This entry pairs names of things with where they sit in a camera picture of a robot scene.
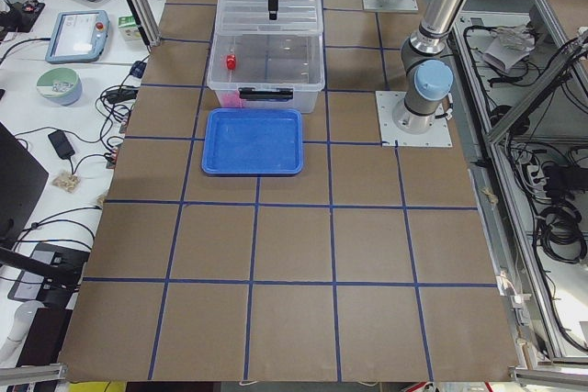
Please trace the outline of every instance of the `transparent storage container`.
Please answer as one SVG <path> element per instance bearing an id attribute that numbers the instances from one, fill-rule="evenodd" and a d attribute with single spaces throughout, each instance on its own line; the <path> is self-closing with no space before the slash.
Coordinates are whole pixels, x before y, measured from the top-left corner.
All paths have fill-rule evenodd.
<path id="1" fill-rule="evenodd" d="M 267 0 L 219 0 L 207 85 L 223 107 L 312 112 L 324 88 L 322 0 L 279 0 L 277 20 Z"/>

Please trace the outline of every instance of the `white mounting plate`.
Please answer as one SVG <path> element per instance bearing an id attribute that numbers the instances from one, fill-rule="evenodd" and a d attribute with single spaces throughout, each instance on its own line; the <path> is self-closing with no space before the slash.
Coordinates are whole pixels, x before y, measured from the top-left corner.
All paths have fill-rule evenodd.
<path id="1" fill-rule="evenodd" d="M 396 2 L 381 3 L 379 0 L 363 0 L 366 11 L 379 13 L 418 13 L 416 0 L 397 0 Z"/>
<path id="2" fill-rule="evenodd" d="M 403 91 L 376 91 L 382 146 L 394 147 L 398 143 L 401 147 L 453 147 L 445 118 L 436 119 L 433 126 L 422 135 L 406 133 L 396 126 L 392 118 L 392 110 L 399 101 L 404 99 L 405 95 L 406 93 Z M 445 111 L 439 105 L 437 112 L 442 114 Z"/>

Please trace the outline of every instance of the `bin handle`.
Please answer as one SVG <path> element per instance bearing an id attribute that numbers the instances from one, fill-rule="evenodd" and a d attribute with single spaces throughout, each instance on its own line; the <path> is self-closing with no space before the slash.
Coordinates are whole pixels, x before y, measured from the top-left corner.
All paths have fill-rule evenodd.
<path id="1" fill-rule="evenodd" d="M 239 97 L 247 101 L 273 101 L 283 103 L 294 98 L 293 89 L 277 89 L 276 91 L 255 91 L 253 87 L 240 87 Z"/>

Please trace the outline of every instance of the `blue tray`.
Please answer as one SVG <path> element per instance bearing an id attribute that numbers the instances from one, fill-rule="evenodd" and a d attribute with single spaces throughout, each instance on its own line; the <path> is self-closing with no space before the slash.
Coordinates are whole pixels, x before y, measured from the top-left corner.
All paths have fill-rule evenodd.
<path id="1" fill-rule="evenodd" d="M 297 174 L 304 165 L 298 110 L 215 109 L 202 154 L 207 174 Z"/>

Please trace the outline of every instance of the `tablet device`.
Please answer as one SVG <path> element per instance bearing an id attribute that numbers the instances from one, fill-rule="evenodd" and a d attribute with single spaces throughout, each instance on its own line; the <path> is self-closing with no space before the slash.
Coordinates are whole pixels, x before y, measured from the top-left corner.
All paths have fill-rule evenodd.
<path id="1" fill-rule="evenodd" d="M 49 63 L 93 62 L 107 42 L 106 11 L 60 13 L 53 29 L 45 60 Z"/>

